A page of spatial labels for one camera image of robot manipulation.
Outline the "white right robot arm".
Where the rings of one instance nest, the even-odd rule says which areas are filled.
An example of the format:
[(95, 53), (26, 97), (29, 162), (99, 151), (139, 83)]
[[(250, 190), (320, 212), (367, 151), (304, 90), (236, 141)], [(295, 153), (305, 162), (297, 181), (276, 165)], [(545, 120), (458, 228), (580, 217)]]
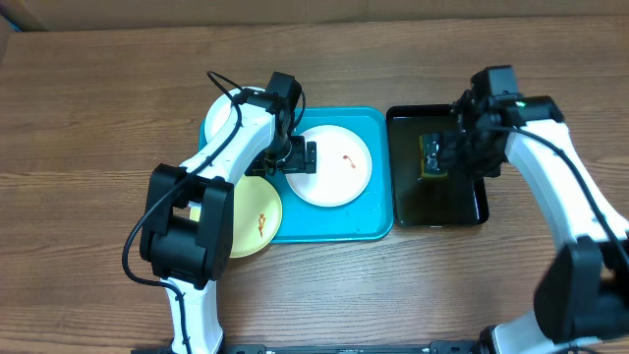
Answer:
[(628, 333), (628, 220), (581, 161), (549, 96), (525, 96), (510, 66), (486, 67), (455, 101), (433, 168), (474, 179), (509, 163), (527, 182), (556, 256), (531, 312), (484, 330), (481, 353), (577, 353)]

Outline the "white plate with stain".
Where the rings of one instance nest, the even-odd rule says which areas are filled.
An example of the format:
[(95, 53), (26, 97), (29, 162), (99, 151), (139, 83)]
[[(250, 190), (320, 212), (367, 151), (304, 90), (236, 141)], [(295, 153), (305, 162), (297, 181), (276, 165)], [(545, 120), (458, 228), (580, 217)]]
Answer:
[(288, 174), (291, 189), (317, 207), (340, 207), (357, 198), (372, 176), (372, 156), (352, 131), (333, 125), (306, 130), (307, 143), (316, 144), (316, 172)]

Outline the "green yellow sponge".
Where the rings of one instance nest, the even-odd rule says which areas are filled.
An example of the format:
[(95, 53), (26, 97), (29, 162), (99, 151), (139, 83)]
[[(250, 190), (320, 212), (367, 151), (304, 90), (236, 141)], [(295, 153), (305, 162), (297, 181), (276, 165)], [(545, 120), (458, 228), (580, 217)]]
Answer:
[(421, 178), (442, 179), (447, 177), (447, 172), (439, 167), (438, 155), (440, 151), (439, 133), (423, 134), (419, 137), (421, 155)]

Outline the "yellow plate with stain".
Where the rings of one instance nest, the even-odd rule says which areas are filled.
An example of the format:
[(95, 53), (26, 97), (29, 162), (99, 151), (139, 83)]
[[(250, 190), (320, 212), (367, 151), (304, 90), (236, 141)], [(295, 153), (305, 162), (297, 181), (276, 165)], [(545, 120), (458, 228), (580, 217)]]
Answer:
[(268, 181), (243, 176), (235, 187), (230, 258), (248, 257), (264, 249), (279, 230), (282, 211), (281, 199)]

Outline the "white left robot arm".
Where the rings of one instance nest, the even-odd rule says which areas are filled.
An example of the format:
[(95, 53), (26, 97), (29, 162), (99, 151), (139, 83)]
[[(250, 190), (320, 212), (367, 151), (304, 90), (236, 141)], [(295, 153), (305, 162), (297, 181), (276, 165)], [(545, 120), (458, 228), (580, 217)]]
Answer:
[(306, 105), (293, 76), (275, 72), (264, 89), (235, 86), (223, 97), (227, 120), (204, 148), (152, 171), (143, 216), (123, 248), (126, 275), (166, 291), (174, 331), (168, 353), (225, 350), (216, 283), (232, 250), (240, 179), (316, 171), (316, 145), (293, 133)]

